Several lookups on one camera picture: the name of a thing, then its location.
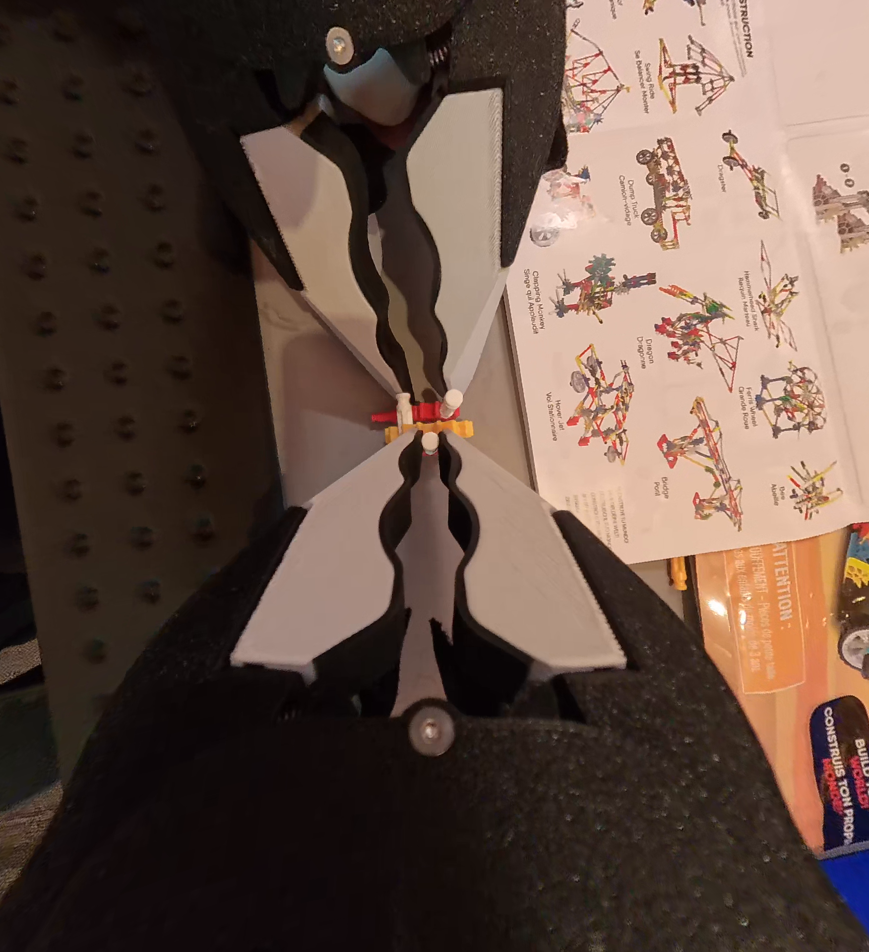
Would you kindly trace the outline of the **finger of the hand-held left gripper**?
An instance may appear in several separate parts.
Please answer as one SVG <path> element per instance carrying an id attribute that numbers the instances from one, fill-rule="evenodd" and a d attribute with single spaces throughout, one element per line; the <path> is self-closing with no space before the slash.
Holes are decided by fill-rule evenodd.
<path id="1" fill-rule="evenodd" d="M 282 125 L 241 145 L 301 282 L 301 294 L 391 394 L 412 393 L 390 297 L 368 240 L 369 194 L 339 125 Z"/>
<path id="2" fill-rule="evenodd" d="M 411 202 L 432 255 L 432 384 L 440 395 L 470 386 L 508 277 L 502 113 L 502 89 L 449 93 L 407 154 Z"/>

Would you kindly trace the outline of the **red yellow K'nex assembly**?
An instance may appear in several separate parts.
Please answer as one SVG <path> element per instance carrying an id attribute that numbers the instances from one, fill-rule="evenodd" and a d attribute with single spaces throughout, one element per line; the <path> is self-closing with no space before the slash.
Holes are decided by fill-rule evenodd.
<path id="1" fill-rule="evenodd" d="M 441 434 L 442 432 L 452 432 L 464 439 L 471 439 L 474 436 L 474 425 L 471 421 L 462 421 L 456 419 L 437 420 L 433 422 L 413 422 L 405 429 L 405 432 L 408 432 L 409 430 L 418 430 L 422 433 L 430 432 L 436 434 Z M 393 441 L 402 434 L 402 430 L 398 425 L 386 426 L 384 428 L 385 443 L 387 445 L 393 443 Z"/>

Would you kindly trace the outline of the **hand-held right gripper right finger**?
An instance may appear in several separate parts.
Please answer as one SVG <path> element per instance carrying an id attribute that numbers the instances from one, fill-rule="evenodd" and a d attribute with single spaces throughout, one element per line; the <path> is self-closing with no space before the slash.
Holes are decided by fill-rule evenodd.
<path id="1" fill-rule="evenodd" d="M 547 681 L 627 659 L 555 509 L 452 432 L 440 435 L 449 525 L 462 549 L 452 647 L 481 681 Z"/>

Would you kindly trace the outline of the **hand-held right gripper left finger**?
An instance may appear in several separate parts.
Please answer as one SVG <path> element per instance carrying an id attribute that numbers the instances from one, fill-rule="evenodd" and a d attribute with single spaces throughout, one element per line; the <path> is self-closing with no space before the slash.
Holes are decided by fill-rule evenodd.
<path id="1" fill-rule="evenodd" d="M 399 659 L 403 572 L 397 547 L 412 523 L 420 435 L 397 437 L 305 505 L 305 515 L 230 656 L 303 679 L 355 676 L 367 635 L 379 655 L 365 679 Z"/>

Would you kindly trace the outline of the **orange and red toy bag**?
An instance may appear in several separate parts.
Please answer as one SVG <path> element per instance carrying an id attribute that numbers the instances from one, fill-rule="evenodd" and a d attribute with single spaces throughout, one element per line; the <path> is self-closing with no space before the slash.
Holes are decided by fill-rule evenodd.
<path id="1" fill-rule="evenodd" d="M 705 648 L 818 855 L 869 848 L 869 523 L 695 558 Z"/>

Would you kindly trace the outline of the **white printed instruction sheet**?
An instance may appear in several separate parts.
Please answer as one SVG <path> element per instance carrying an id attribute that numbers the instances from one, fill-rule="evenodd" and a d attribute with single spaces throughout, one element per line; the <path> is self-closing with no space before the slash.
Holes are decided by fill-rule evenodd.
<path id="1" fill-rule="evenodd" d="M 564 20 L 508 284 L 539 494 L 628 564 L 869 522 L 869 1 Z"/>

